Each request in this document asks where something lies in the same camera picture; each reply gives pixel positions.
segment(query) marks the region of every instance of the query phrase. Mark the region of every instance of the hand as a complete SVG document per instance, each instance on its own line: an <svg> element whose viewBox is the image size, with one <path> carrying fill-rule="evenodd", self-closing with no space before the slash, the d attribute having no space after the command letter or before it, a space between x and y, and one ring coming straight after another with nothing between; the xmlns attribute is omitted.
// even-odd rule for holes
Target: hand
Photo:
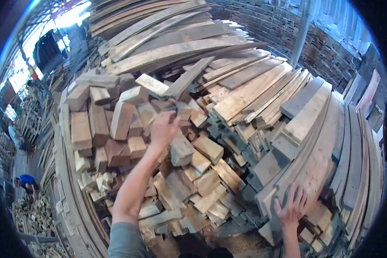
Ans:
<svg viewBox="0 0 387 258"><path fill-rule="evenodd" d="M288 198L285 206L281 208L278 198L274 201L274 209L277 213L281 223L282 229L284 230L295 230L297 231L298 221L305 215L306 212L306 201L307 192L303 188L299 188L297 198L294 201L295 194L295 183L291 184L288 191Z"/></svg>
<svg viewBox="0 0 387 258"><path fill-rule="evenodd" d="M172 123L170 119L176 116L175 111L161 112L150 128L151 147L162 152L166 149L179 129L179 117Z"/></svg>

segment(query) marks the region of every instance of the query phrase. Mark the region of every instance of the blue shirt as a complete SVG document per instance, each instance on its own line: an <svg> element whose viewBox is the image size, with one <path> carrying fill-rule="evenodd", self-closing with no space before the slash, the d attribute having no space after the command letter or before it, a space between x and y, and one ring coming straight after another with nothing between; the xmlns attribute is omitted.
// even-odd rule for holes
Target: blue shirt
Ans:
<svg viewBox="0 0 387 258"><path fill-rule="evenodd" d="M26 184L33 185L35 183L35 178L32 177L31 175L26 175L26 174L21 175L19 178L21 180L21 187L23 187L28 194L33 193L32 190L29 190L26 188Z"/></svg>

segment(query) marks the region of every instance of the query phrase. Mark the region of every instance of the person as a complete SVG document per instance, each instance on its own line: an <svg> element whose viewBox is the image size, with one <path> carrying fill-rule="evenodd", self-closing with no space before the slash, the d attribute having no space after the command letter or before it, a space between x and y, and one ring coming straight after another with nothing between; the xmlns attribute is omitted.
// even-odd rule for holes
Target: person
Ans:
<svg viewBox="0 0 387 258"><path fill-rule="evenodd" d="M22 151L32 153L34 152L33 146L30 144L28 140L25 140L23 136L21 136L20 132L17 130L13 121L9 122L9 135L13 140L14 145L17 149L21 149Z"/></svg>
<svg viewBox="0 0 387 258"><path fill-rule="evenodd" d="M36 183L36 178L31 175L21 175L15 178L15 184L17 187L22 187L26 190L28 196L32 196L34 200L37 199L40 186Z"/></svg>
<svg viewBox="0 0 387 258"><path fill-rule="evenodd" d="M179 131L179 118L175 117L175 111L162 112L158 115L151 127L151 143L148 146L144 156L133 168L131 173L119 188L113 207L112 227L110 233L110 245L108 247L108 256L110 258L125 257L149 257L146 245L139 231L139 212L144 200L146 186L151 177L156 162L161 153L170 145L173 137ZM293 199L295 186L289 191L290 199ZM290 199L284 208L281 208L276 201L276 211L282 222L284 229L284 243L287 253L299 254L297 239L298 219L304 213L303 209L296 203L301 203L305 192L297 194L299 202L291 202ZM196 257L195 255L182 254L182 257ZM224 257L230 258L232 254L226 248L217 248L208 254L208 258Z"/></svg>

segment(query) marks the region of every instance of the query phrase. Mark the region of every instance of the forearm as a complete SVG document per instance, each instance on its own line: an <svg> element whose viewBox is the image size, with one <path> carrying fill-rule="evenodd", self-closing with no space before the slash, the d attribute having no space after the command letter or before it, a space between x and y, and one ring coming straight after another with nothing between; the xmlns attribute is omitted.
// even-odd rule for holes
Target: forearm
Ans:
<svg viewBox="0 0 387 258"><path fill-rule="evenodd" d="M297 237L297 226L283 228L284 249L286 258L301 258Z"/></svg>
<svg viewBox="0 0 387 258"><path fill-rule="evenodd" d="M160 149L149 146L145 155L132 169L125 182L120 187L114 203L112 223L130 222L138 225L138 217L146 187L156 162Z"/></svg>

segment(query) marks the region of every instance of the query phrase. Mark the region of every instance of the gray sleeve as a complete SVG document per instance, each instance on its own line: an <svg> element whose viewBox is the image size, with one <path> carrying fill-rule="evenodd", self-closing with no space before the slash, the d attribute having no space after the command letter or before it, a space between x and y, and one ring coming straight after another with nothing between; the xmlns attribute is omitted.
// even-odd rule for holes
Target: gray sleeve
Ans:
<svg viewBox="0 0 387 258"><path fill-rule="evenodd" d="M148 258L145 242L139 230L128 222L118 222L111 228L109 258Z"/></svg>

